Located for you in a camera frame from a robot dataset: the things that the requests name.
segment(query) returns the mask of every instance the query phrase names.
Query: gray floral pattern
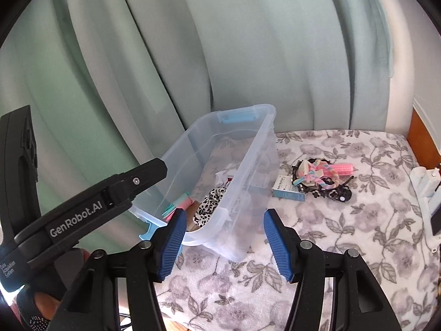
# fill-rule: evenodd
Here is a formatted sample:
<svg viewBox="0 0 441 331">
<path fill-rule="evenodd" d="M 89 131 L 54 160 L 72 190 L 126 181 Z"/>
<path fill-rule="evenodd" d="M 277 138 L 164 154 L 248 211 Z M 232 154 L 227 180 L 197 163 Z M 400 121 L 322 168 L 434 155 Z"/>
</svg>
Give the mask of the gray floral pattern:
<svg viewBox="0 0 441 331">
<path fill-rule="evenodd" d="M 439 253 L 426 245 L 421 211 L 409 179 L 417 164 L 400 135 L 363 130 L 321 130 L 276 135 L 281 169 L 310 157 L 354 164 L 347 203 L 272 198 L 285 225 L 323 250 L 357 249 L 391 302 L 404 331 L 421 331 L 436 304 Z M 193 190 L 204 194 L 224 153 L 237 168 L 251 141 L 222 141 Z M 296 285 L 278 273 L 265 233 L 260 230 L 239 263 L 203 247 L 184 247 L 172 274 L 156 284 L 162 312 L 191 330 L 283 330 Z M 326 288 L 320 330 L 329 328 L 332 285 Z"/>
</svg>

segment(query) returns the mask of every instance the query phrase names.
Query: screw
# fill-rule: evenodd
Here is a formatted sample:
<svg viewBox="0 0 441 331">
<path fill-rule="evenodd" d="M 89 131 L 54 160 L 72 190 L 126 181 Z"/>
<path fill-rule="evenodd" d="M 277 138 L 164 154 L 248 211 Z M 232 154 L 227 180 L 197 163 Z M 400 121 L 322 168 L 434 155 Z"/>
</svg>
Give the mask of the screw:
<svg viewBox="0 0 441 331">
<path fill-rule="evenodd" d="M 149 240 L 143 240 L 138 245 L 141 249 L 148 249 L 152 246 L 152 243 Z"/>
<path fill-rule="evenodd" d="M 302 249 L 306 249 L 306 250 L 311 249 L 312 248 L 312 242 L 310 242 L 308 240 L 303 240 L 303 241 L 300 242 L 300 247 Z"/>
<path fill-rule="evenodd" d="M 360 255 L 357 249 L 348 249 L 348 254 L 352 258 L 356 258 L 358 255 Z"/>
<path fill-rule="evenodd" d="M 102 258 L 105 255 L 105 253 L 106 252 L 103 249 L 98 249 L 92 253 L 92 256 L 93 258 Z"/>
</svg>

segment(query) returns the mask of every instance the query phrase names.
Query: wooden bed frame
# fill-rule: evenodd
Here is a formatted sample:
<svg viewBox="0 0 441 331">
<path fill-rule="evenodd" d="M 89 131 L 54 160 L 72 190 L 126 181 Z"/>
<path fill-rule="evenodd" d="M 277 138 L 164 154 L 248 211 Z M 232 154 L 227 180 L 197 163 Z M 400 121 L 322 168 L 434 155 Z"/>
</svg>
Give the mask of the wooden bed frame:
<svg viewBox="0 0 441 331">
<path fill-rule="evenodd" d="M 407 141 L 420 166 L 433 169 L 441 163 L 441 155 L 418 113 L 413 110 Z"/>
</svg>

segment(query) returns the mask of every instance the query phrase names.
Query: white wall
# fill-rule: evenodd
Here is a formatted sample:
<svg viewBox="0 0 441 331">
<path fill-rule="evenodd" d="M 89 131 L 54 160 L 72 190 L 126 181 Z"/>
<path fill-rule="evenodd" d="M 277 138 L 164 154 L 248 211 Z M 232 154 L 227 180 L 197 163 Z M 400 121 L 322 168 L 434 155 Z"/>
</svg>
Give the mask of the white wall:
<svg viewBox="0 0 441 331">
<path fill-rule="evenodd" d="M 441 152 L 441 36 L 416 0 L 399 0 L 414 54 L 414 108 Z"/>
<path fill-rule="evenodd" d="M 393 58 L 385 131 L 407 136 L 415 90 L 412 39 L 400 1 L 380 1 L 389 25 Z"/>
</svg>

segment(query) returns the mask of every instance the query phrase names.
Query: clear plastic storage bin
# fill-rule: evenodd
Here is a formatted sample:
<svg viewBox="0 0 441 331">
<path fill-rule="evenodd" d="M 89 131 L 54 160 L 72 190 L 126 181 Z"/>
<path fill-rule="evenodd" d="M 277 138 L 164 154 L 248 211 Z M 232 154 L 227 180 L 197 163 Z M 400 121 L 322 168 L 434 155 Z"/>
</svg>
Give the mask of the clear plastic storage bin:
<svg viewBox="0 0 441 331">
<path fill-rule="evenodd" d="M 163 226 L 162 213 L 173 201 L 184 192 L 199 195 L 193 198 L 202 201 L 215 187 L 215 173 L 228 170 L 232 161 L 239 160 L 210 220 L 201 229 L 186 232 L 182 241 L 188 246 L 204 245 L 239 262 L 262 225 L 279 169 L 275 117 L 274 106 L 255 105 L 199 118 L 162 157 L 167 177 L 138 195 L 131 211 Z"/>
</svg>

